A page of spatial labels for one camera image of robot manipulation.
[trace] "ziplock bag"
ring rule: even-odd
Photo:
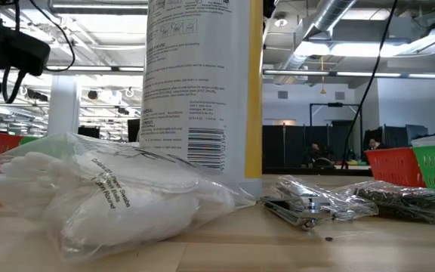
[[[64,261],[134,249],[254,198],[181,158],[59,134],[0,155],[0,201],[42,225]]]
[[[382,217],[435,224],[435,189],[367,181],[341,187],[333,192],[373,201],[379,208],[378,215]]]
[[[348,221],[378,214],[378,208],[372,201],[354,195],[348,196],[334,193],[314,184],[307,183],[300,178],[283,176],[279,177],[276,183],[280,187],[286,187],[302,197],[310,196],[327,199],[330,205],[320,206],[320,208],[330,211],[333,218],[337,220]],[[279,195],[279,191],[276,190],[277,185],[273,186],[273,189]]]

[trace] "black cable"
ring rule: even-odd
[[[348,131],[347,139],[345,141],[344,159],[343,159],[342,164],[341,164],[341,168],[342,169],[345,167],[345,162],[347,161],[347,157],[348,157],[348,141],[350,140],[350,136],[353,133],[353,127],[355,126],[356,120],[359,118],[359,115],[362,112],[363,103],[365,102],[365,100],[367,98],[367,94],[369,94],[370,88],[372,87],[372,83],[374,82],[374,79],[375,79],[375,74],[377,73],[378,66],[379,66],[379,64],[381,62],[382,48],[384,47],[385,40],[387,39],[387,34],[389,32],[390,23],[392,22],[392,19],[393,19],[393,13],[395,12],[395,10],[397,8],[397,2],[398,2],[398,0],[394,0],[393,1],[392,10],[390,11],[389,18],[387,19],[387,25],[385,26],[384,34],[383,34],[382,40],[381,40],[381,44],[380,44],[380,47],[378,49],[377,61],[375,61],[375,67],[374,67],[374,69],[372,71],[372,76],[370,77],[370,81],[369,81],[369,84],[367,85],[366,92],[363,94],[362,100],[360,101],[359,108],[358,108],[358,110],[355,113],[355,117],[353,117],[352,125],[350,127],[350,130]]]
[[[15,1],[12,2],[0,1],[0,6],[14,5]]]
[[[14,21],[16,23],[15,30],[19,32],[21,30],[20,0],[14,0]]]
[[[376,12],[374,12],[374,14],[371,15],[371,17],[369,18],[369,20],[371,20],[375,15],[377,15],[377,13],[379,13],[381,10],[386,9],[386,8],[379,8]]]
[[[14,102],[14,99],[16,99],[16,96],[18,95],[18,91],[21,88],[21,83],[23,83],[23,79],[26,76],[25,71],[20,71],[18,73],[18,78],[16,79],[16,82],[14,83],[14,87],[13,87],[13,91],[11,92],[11,96],[8,97],[8,77],[9,77],[10,70],[11,70],[11,68],[5,69],[5,75],[3,76],[3,83],[2,83],[3,98],[5,99],[5,103],[7,103],[7,104],[12,104]]]
[[[15,16],[15,23],[16,23],[15,31],[19,32],[21,26],[20,0],[14,0],[13,3],[14,3],[14,16]],[[18,95],[18,91],[20,90],[21,82],[23,81],[26,75],[26,72],[20,71],[20,74],[18,74],[18,80],[20,79],[21,74],[23,74],[22,75],[23,79],[20,80],[19,84],[17,80],[16,84],[14,85],[13,91],[11,92],[11,96],[8,97],[8,78],[9,78],[10,71],[11,71],[11,66],[7,66],[5,68],[5,74],[3,75],[2,91],[1,91],[1,93],[3,94],[3,98],[5,99],[5,103],[7,104],[12,104],[14,102],[14,99],[16,98],[16,96]]]
[[[51,20],[51,18],[35,3],[34,0],[29,0],[29,1],[31,2],[31,5],[33,5],[33,7],[35,7],[41,14],[43,14],[43,16],[45,16],[46,19],[48,19],[52,24],[54,24],[63,33],[63,36],[65,37],[65,40],[66,40],[66,43],[68,43],[69,49],[72,52],[72,62],[67,68],[59,69],[59,70],[52,70],[52,69],[45,68],[45,70],[49,71],[49,72],[57,72],[57,73],[69,70],[73,66],[73,64],[75,64],[75,61],[76,61],[75,51],[73,50],[72,43],[69,41],[68,37],[66,36],[65,31],[61,28],[61,26],[59,26],[57,23],[55,23],[53,20]]]
[[[415,19],[414,17],[412,18],[412,20],[413,20],[415,23],[417,23],[418,26],[420,26],[420,27],[422,27],[422,28],[424,28],[424,29],[429,29],[429,26],[423,26],[423,25],[421,25],[421,24],[417,21],[417,19]]]

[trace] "metal tool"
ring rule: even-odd
[[[288,223],[303,230],[314,228],[318,220],[332,219],[329,199],[313,194],[299,194],[281,183],[276,185],[281,197],[265,196],[261,198],[264,208],[283,218]]]

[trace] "desk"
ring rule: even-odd
[[[304,179],[337,187],[368,178]],[[272,180],[265,178],[265,189]],[[435,271],[435,226],[364,218],[307,233],[255,206],[145,249],[71,266],[41,231],[0,208],[0,271]]]

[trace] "white wall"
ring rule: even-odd
[[[424,125],[435,133],[435,80],[380,79],[381,125]]]
[[[271,119],[296,120],[298,125],[310,124],[311,103],[334,103],[354,104],[354,90],[350,90],[345,84],[327,84],[327,94],[320,94],[321,85],[310,87],[308,85],[263,85],[263,124],[272,125]],[[278,91],[287,91],[288,100],[278,99]],[[335,92],[345,92],[345,100],[336,101]],[[314,117],[314,125],[331,124],[329,120],[350,120],[353,113],[346,107],[328,108],[323,107]]]

